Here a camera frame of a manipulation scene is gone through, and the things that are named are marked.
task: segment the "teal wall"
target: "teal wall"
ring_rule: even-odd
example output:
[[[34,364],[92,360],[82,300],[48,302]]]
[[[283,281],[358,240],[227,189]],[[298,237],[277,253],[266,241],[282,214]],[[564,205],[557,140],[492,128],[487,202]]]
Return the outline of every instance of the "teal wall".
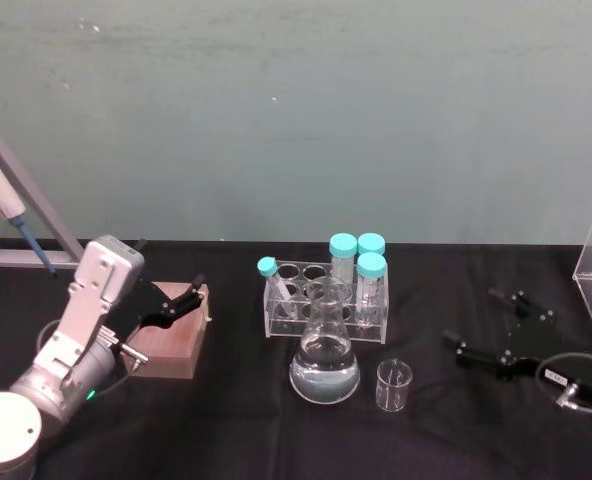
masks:
[[[0,130],[80,237],[582,243],[592,1],[0,0]]]

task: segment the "teal screw cap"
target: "teal screw cap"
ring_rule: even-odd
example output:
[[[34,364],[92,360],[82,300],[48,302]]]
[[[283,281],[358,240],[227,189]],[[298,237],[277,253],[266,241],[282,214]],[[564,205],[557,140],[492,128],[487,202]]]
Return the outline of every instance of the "teal screw cap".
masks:
[[[349,258],[356,255],[358,242],[349,233],[337,233],[329,239],[329,251],[338,258]]]
[[[385,239],[377,233],[363,233],[358,237],[358,253],[385,253]]]
[[[271,277],[278,270],[278,265],[276,265],[276,259],[274,257],[263,257],[258,261],[256,266],[263,277]]]
[[[380,253],[368,252],[358,257],[358,274],[366,278],[380,278],[385,275],[387,262]]]

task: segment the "erlenmeyer flask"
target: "erlenmeyer flask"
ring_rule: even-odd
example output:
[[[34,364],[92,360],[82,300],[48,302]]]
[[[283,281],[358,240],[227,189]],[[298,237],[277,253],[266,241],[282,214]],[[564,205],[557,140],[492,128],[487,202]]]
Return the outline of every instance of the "erlenmeyer flask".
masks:
[[[309,321],[292,360],[289,379],[305,400],[338,403],[349,398],[360,381],[343,321],[343,300],[351,290],[338,279],[323,277],[313,280],[306,293],[311,301]]]

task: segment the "black tablecloth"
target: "black tablecloth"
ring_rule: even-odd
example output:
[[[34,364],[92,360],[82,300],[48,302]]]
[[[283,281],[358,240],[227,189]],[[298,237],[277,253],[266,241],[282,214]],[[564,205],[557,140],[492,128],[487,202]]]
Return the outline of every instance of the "black tablecloth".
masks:
[[[287,378],[296,340],[266,339],[263,255],[324,261],[321,244],[150,243],[148,278],[208,277],[213,322],[190,382],[131,379],[89,402],[53,444],[38,479],[592,479],[592,417],[557,410],[533,380],[500,383],[455,366],[452,328],[500,347],[509,317],[487,299],[524,289],[559,314],[563,332],[592,343],[571,280],[577,247],[390,245],[388,342],[355,343],[361,384],[346,402],[316,406]],[[67,301],[71,274],[0,269],[0,389],[28,367],[40,327]],[[374,403],[378,362],[414,371],[409,404]]]

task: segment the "blue pipette tip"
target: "blue pipette tip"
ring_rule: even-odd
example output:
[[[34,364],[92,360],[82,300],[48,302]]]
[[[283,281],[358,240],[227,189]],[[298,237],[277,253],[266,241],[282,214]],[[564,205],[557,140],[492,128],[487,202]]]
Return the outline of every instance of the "blue pipette tip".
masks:
[[[21,235],[25,237],[25,240],[27,240],[29,246],[32,247],[32,250],[36,252],[38,258],[40,258],[41,262],[43,262],[43,265],[45,265],[47,270],[49,270],[49,273],[52,274],[52,277],[56,278],[58,276],[56,273],[56,269],[52,265],[52,262],[49,261],[49,258],[47,258],[47,255],[45,254],[43,249],[40,248],[40,245],[38,245],[38,242],[36,241],[36,238],[34,238],[34,235],[32,235],[32,233],[27,229],[24,223],[19,223],[18,225],[16,225],[16,227],[18,228],[18,231],[21,233]]]

